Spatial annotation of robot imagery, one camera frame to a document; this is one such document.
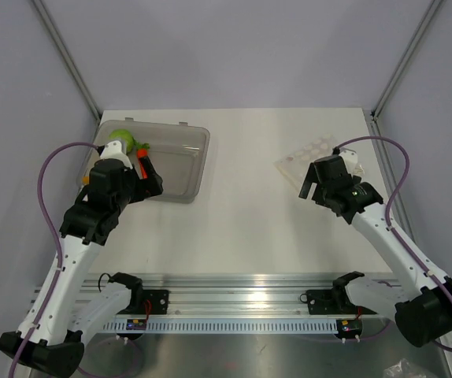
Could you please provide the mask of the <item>polka dot zip bag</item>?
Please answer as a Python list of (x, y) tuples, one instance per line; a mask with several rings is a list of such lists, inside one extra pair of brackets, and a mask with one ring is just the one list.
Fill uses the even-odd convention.
[[(309, 165), (320, 158), (332, 155), (333, 148), (337, 145), (338, 142), (333, 135), (323, 135), (275, 161), (274, 166), (288, 183), (296, 191), (299, 191), (303, 185)], [(339, 155), (345, 161), (349, 173), (361, 178), (365, 175), (365, 170), (358, 160), (356, 151), (343, 148)]]

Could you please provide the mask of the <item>orange toy carrot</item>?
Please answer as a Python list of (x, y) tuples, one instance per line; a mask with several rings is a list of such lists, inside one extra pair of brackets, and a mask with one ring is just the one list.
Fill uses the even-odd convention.
[(146, 163), (146, 159), (148, 158), (148, 150), (145, 148), (139, 148), (136, 151), (136, 157), (137, 160), (139, 162), (139, 169), (140, 169), (140, 173), (141, 173), (141, 178), (144, 180), (147, 178), (147, 172), (146, 172), (146, 167), (145, 167), (145, 163)]

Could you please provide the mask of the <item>green toy cabbage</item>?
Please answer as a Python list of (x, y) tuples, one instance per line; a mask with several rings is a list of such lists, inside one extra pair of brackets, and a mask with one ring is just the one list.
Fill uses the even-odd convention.
[(139, 152), (142, 150), (145, 154), (147, 154), (150, 149), (149, 143), (140, 143), (138, 142), (132, 133), (127, 129), (115, 129), (109, 134), (109, 139), (119, 140), (123, 142), (126, 146), (127, 153), (131, 153), (132, 151)]

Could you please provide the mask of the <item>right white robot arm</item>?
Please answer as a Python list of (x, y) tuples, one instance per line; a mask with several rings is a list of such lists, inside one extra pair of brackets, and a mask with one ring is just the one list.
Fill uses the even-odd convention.
[(394, 322), (415, 347), (452, 332), (452, 278), (397, 229), (382, 196), (349, 174), (340, 156), (311, 163), (299, 196), (343, 218), (375, 248), (398, 281), (398, 288), (388, 287), (362, 272), (335, 279), (330, 297), (339, 312), (361, 307), (377, 313)]

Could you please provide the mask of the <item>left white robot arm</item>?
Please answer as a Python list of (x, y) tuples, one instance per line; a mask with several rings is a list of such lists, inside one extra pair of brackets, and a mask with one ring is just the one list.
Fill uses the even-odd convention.
[(16, 331), (0, 336), (0, 351), (21, 364), (54, 377), (70, 377), (87, 344), (119, 312), (150, 310), (141, 279), (113, 274), (106, 287), (70, 319), (87, 272), (127, 205), (161, 195), (162, 178), (149, 157), (138, 159), (140, 176), (116, 158), (95, 162), (89, 180), (65, 212), (57, 230), (57, 256), (31, 311)]

